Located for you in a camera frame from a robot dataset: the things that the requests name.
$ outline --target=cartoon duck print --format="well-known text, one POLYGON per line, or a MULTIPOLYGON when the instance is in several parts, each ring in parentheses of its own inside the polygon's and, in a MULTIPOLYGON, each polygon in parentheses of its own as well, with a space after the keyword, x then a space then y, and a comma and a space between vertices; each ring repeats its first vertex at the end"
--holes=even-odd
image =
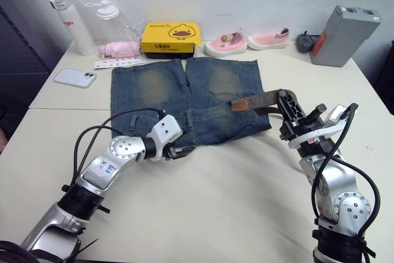
POLYGON ((196 31, 191 26, 180 24, 179 26, 173 27, 173 29, 171 29, 168 34, 169 36, 177 38, 178 40, 185 40, 188 37, 194 36, 196 31))

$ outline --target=black cable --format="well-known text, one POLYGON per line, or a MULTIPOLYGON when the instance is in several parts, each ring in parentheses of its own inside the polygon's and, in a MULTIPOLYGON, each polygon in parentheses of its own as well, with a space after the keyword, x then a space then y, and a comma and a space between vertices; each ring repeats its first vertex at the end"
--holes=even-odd
POLYGON ((363 256, 364 256, 364 259, 365 259, 365 263, 371 263, 371 261, 369 260, 368 253, 366 251, 364 251, 364 250, 362 250, 362 253, 363 253, 363 256))
POLYGON ((83 252, 85 249, 87 249, 88 247, 90 247, 91 245, 93 245, 97 240, 99 240, 98 238, 96 238, 94 241, 92 241, 91 243, 89 243, 87 246, 83 247, 82 249, 80 249, 79 251, 69 255, 68 257, 63 259, 63 262, 66 263, 68 260, 72 260, 75 259, 76 255, 78 255, 79 253, 83 252))
MULTIPOLYGON (((164 110, 160 110, 160 109, 157 109, 157 108, 151 108, 151 107, 135 108, 135 109, 131 109, 131 110, 128 110, 128 111, 119 112, 119 113, 117 113, 117 114, 115 114, 115 115, 109 117, 107 120, 105 120, 105 121, 101 124, 101 126, 105 126, 107 123, 109 123, 111 120, 113 120, 113 119, 116 118, 116 117, 119 117, 119 116, 124 115, 124 114, 127 114, 127 113, 135 112, 135 111, 155 111, 155 112, 158 113, 159 119, 162 119, 162 118, 165 116, 165 114, 166 114, 166 112, 165 112, 164 110)), ((74 150, 74 172, 73 172, 73 178, 72 178, 72 180, 71 180, 70 186, 73 185, 73 184, 75 183, 76 178, 77 178, 77 177, 80 175, 80 173, 82 172, 82 168, 83 168, 83 166, 84 166, 84 163, 85 163, 85 161, 86 161, 86 158, 87 158, 87 156, 88 156, 90 150, 92 149, 92 146, 93 146, 93 144, 94 144, 94 141, 96 140, 96 138, 97 138, 97 136, 98 136, 98 134, 99 134, 100 131, 101 131, 101 128, 98 128, 97 131, 96 131, 96 133, 93 135, 92 140, 90 140, 89 146, 87 147, 87 149, 86 149, 86 151, 85 151, 85 154, 84 154, 84 156, 82 157, 81 163, 79 164, 79 167, 78 167, 78 168, 77 168, 77 166, 78 166, 78 152, 76 152, 76 151, 74 150)))
POLYGON ((31 253, 11 241, 0 241, 0 260, 9 263, 39 263, 31 253))
POLYGON ((380 193, 379 193, 379 189, 377 188, 375 182, 372 180, 371 177, 369 177, 364 171, 362 171, 361 169, 359 169, 356 166, 351 165, 350 163, 347 163, 346 161, 340 159, 339 157, 332 157, 332 160, 347 166, 348 168, 356 171, 358 174, 362 175, 364 177, 364 179, 367 180, 367 182, 370 184, 370 186, 372 187, 372 190, 374 192, 374 196, 375 196, 375 203, 374 203, 374 208, 371 212, 371 215, 369 216, 368 220, 364 223, 364 225, 362 226, 362 228, 360 228, 360 230, 358 231, 357 237, 358 238, 362 238, 364 232, 367 230, 367 228, 374 222, 374 220, 377 217, 377 214, 379 213, 379 209, 380 209, 380 193))
POLYGON ((350 106, 347 108, 347 110, 345 110, 345 112, 341 116, 341 119, 343 119, 342 117, 348 114, 348 118, 346 120, 345 127, 344 127, 342 133, 340 134, 338 141, 335 143, 335 145, 333 146, 331 151, 326 155, 326 158, 324 159, 323 163, 321 164, 318 172, 316 173, 315 179, 313 180, 312 190, 311 190, 311 199, 312 199, 313 212, 315 213, 315 216, 317 219, 319 219, 319 212, 316 207, 316 198, 315 198, 316 188, 317 188, 318 183, 320 181, 320 177, 323 174, 323 170, 325 169, 325 167, 328 164, 328 161, 331 159, 331 157, 334 155, 334 153, 338 150, 339 146, 341 145, 342 141, 344 140, 344 138, 350 128, 350 125, 353 121, 353 117, 355 115, 357 108, 358 108, 358 105, 356 103, 352 103, 352 104, 350 104, 350 106))
POLYGON ((77 178, 77 158, 78 158, 78 147, 79 147, 79 143, 81 142, 83 136, 93 130, 93 129, 109 129, 111 131, 117 132, 119 135, 122 135, 122 132, 119 132, 117 129, 110 127, 110 126, 91 126, 87 129, 85 129, 78 137, 78 139, 75 142, 75 146, 74 146, 74 168, 73 168, 73 178, 71 180, 71 184, 70 186, 75 182, 76 178, 77 178))

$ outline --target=bottle cap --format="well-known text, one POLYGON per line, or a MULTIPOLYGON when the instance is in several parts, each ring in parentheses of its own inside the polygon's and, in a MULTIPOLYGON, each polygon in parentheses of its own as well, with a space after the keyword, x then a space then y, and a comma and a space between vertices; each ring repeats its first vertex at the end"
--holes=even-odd
POLYGON ((102 20, 111 20, 119 15, 119 9, 109 0, 100 1, 101 8, 97 9, 97 16, 102 20))
POLYGON ((72 5, 70 0, 49 0, 49 3, 55 10, 67 9, 72 5))

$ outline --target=yellow box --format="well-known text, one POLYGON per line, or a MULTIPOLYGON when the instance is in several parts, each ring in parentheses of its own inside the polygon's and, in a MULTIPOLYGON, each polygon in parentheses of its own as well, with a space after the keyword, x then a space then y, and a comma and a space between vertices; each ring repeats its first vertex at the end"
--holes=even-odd
POLYGON ((148 22, 141 47, 151 59, 186 59, 192 57, 195 45, 201 46, 199 26, 192 22, 148 22))

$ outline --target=gray battery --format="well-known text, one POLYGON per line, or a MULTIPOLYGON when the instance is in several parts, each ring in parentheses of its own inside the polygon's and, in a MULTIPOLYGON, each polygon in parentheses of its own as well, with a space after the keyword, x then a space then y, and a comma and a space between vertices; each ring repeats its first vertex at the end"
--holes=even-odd
POLYGON ((381 20, 374 9, 336 6, 310 52, 312 63, 342 67, 381 20))

